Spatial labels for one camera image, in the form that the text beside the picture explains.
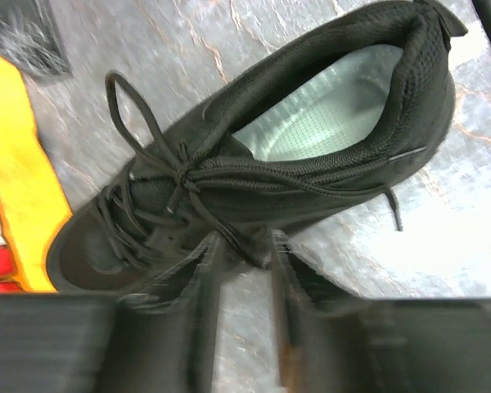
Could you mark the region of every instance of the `marble floor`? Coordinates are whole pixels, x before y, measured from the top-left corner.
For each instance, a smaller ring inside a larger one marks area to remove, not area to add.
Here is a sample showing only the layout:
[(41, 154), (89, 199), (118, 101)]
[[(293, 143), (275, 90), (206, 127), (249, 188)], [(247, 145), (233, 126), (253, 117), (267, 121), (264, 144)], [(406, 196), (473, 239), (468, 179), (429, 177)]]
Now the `marble floor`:
[[(367, 0), (52, 0), (74, 77), (28, 79), (41, 138), (74, 209), (132, 155), (111, 125), (103, 79), (120, 70), (162, 128), (302, 33)], [(384, 198), (294, 241), (363, 296), (491, 296), (491, 50), (467, 0), (442, 1), (468, 26), (453, 41), (457, 109), (439, 154), (396, 187), (406, 232)], [(149, 140), (131, 106), (126, 119)], [(268, 273), (223, 289), (215, 391), (277, 391)]]

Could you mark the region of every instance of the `shoe tongue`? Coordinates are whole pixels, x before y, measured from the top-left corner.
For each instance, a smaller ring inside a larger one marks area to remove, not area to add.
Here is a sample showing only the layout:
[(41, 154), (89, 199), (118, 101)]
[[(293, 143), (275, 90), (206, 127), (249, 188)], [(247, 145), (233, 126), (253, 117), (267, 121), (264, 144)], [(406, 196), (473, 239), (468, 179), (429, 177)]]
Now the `shoe tongue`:
[[(154, 154), (158, 154), (156, 147), (150, 146), (147, 149)], [(222, 139), (216, 156), (252, 157), (252, 153), (231, 134), (228, 134)], [(138, 158), (133, 164), (131, 174), (133, 180), (130, 182), (130, 193), (134, 207), (155, 215), (162, 215), (175, 189), (174, 181), (171, 178), (160, 175)], [(113, 209), (115, 222), (127, 233), (139, 240), (143, 240), (143, 235), (131, 223), (125, 211), (117, 206), (114, 206)], [(153, 230), (151, 223), (147, 223), (144, 220), (140, 220), (140, 223), (148, 231)]]

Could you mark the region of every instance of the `shoelace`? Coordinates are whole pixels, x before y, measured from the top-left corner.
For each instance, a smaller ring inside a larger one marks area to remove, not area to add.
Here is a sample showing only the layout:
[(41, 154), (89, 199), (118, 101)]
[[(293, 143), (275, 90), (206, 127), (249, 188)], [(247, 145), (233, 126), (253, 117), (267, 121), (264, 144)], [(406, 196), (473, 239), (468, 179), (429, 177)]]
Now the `shoelace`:
[[(156, 146), (160, 150), (161, 156), (148, 152), (125, 127), (119, 113), (118, 98), (116, 96), (117, 84), (142, 113), (142, 117), (151, 132), (151, 136), (153, 137)], [(144, 98), (122, 75), (114, 71), (107, 74), (106, 96), (113, 124), (119, 134), (136, 152), (137, 157), (161, 175), (172, 178), (176, 184), (173, 194), (169, 198), (169, 202), (166, 206), (168, 213), (166, 216), (135, 210), (133, 199), (129, 191), (132, 166), (132, 163), (129, 162), (123, 169), (124, 174), (121, 182), (116, 185), (105, 187), (99, 197), (95, 200), (95, 214), (101, 219), (101, 223), (106, 230), (115, 253), (120, 259), (126, 260), (138, 269), (147, 269), (149, 263), (146, 262), (145, 259), (158, 259), (160, 258), (161, 253), (144, 246), (114, 222), (110, 213), (111, 202), (122, 208), (135, 228), (137, 228), (144, 237), (147, 237), (150, 234), (141, 225), (139, 219), (144, 219), (156, 225), (173, 227), (182, 225), (182, 221), (179, 220), (179, 218), (176, 218), (174, 214), (182, 196), (187, 194), (193, 208), (200, 217), (218, 230), (229, 244), (248, 260), (253, 259), (245, 246), (248, 239), (243, 237), (231, 224), (219, 218), (213, 211), (207, 208), (200, 199), (202, 189), (227, 188), (237, 191), (249, 190), (271, 193), (301, 190), (327, 197), (344, 199), (375, 196), (383, 193), (387, 197), (390, 208), (394, 213), (397, 229), (402, 230), (398, 202), (393, 192), (386, 186), (364, 190), (345, 190), (339, 188), (335, 189), (333, 187), (323, 187), (313, 183), (312, 178), (303, 180), (292, 174), (267, 168), (265, 165), (258, 164), (258, 161), (253, 160), (248, 165), (237, 164), (217, 168), (204, 168), (204, 160), (209, 158), (214, 147), (220, 142), (223, 137), (223, 132), (215, 131), (212, 133), (208, 137), (209, 141), (206, 140), (207, 143), (205, 146), (201, 147), (192, 156), (189, 156), (185, 142), (180, 142), (176, 146), (176, 149), (171, 148), (165, 140), (151, 108), (147, 105)]]

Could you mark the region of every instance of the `yellow object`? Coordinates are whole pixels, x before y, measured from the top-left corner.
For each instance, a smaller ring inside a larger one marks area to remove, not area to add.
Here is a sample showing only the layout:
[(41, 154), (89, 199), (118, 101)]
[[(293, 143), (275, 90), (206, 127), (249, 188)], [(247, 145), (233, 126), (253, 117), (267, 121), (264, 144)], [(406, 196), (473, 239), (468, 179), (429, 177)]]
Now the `yellow object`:
[(58, 179), (36, 137), (20, 72), (0, 57), (0, 219), (26, 291), (55, 291), (45, 257), (70, 217)]

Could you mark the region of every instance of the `shoe toe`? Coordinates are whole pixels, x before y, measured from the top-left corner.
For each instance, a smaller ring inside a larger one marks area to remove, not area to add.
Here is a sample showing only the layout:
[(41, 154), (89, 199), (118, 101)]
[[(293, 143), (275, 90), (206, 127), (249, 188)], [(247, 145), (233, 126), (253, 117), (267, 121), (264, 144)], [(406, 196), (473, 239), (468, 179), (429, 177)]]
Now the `shoe toe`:
[(121, 263), (91, 205), (77, 211), (56, 236), (47, 274), (58, 291), (117, 291), (142, 275)]

